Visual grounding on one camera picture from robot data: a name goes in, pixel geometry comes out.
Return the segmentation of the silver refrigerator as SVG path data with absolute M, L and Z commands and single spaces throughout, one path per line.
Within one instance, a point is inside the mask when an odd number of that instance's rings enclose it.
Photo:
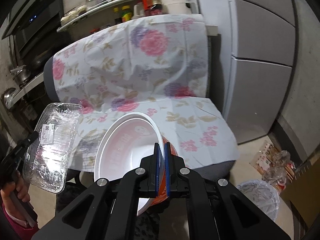
M 238 143 L 267 135 L 296 52 L 292 0 L 198 0 L 212 39 L 209 96 Z

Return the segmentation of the clear plastic food tray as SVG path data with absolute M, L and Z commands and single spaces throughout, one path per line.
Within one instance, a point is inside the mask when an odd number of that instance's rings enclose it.
M 45 191 L 58 194 L 66 182 L 82 106 L 74 103 L 51 103 L 35 127 L 39 137 L 29 146 L 23 166 L 24 179 Z

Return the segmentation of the metal cooking pot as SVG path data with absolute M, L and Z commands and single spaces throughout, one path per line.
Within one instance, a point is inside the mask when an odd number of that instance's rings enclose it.
M 19 87 L 23 87 L 26 83 L 28 83 L 31 72 L 26 65 L 22 65 L 11 69 L 10 74 L 17 85 Z

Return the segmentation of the metal kitchen shelf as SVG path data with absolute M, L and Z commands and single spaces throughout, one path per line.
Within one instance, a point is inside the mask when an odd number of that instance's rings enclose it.
M 103 10 L 106 10 L 109 8 L 113 8 L 113 7 L 119 7 L 122 4 L 127 4 L 132 1 L 135 1 L 135 0 L 105 0 L 105 1 L 89 8 L 85 13 L 83 13 L 82 15 L 78 15 L 75 19 L 67 22 L 65 25 L 59 27 L 56 30 L 56 32 L 60 33 L 60 32 L 66 31 L 69 27 L 76 25 L 81 20 L 88 18 L 89 16 L 92 16 L 100 11 L 103 11 Z

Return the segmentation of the floral plastic tablecloth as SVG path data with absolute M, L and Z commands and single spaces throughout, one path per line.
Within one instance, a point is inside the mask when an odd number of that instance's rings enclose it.
M 131 20 L 53 57 L 59 100 L 82 106 L 69 166 L 93 171 L 98 146 L 121 116 L 149 116 L 191 168 L 235 161 L 235 136 L 207 97 L 208 37 L 200 14 Z

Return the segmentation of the trash bin with bag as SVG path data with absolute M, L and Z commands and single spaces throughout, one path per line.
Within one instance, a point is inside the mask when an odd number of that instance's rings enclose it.
M 240 183 L 236 188 L 250 199 L 264 214 L 274 222 L 278 216 L 280 198 L 278 191 L 263 180 L 248 180 Z

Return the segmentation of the red label sauce bottle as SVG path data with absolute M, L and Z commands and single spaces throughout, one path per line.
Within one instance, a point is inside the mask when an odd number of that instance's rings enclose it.
M 142 2 L 143 2 L 143 9 L 144 9 L 145 16 L 149 16 L 150 9 L 153 6 L 153 1 L 152 0 L 142 0 Z

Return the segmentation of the black range hood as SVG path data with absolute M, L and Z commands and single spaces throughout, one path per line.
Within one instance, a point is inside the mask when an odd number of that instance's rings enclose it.
M 13 66 L 29 64 L 43 53 L 69 44 L 68 33 L 58 33 L 64 15 L 63 0 L 18 0 L 8 14 L 2 39 L 8 42 Z

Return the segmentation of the orange white instant noodle bowl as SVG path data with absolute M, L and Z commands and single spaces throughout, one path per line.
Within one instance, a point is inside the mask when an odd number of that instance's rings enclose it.
M 125 114 L 111 125 L 100 142 L 95 158 L 94 180 L 123 178 L 127 172 L 138 168 L 144 157 L 152 155 L 154 144 L 158 143 L 161 149 L 159 195 L 139 199 L 137 215 L 141 215 L 148 207 L 167 199 L 164 145 L 168 141 L 153 118 L 140 112 Z

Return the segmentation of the crumpled snack packaging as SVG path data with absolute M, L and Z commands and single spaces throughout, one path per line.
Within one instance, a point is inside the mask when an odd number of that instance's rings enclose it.
M 295 179 L 296 166 L 286 150 L 279 151 L 266 140 L 250 162 L 262 176 L 262 180 L 281 193 Z

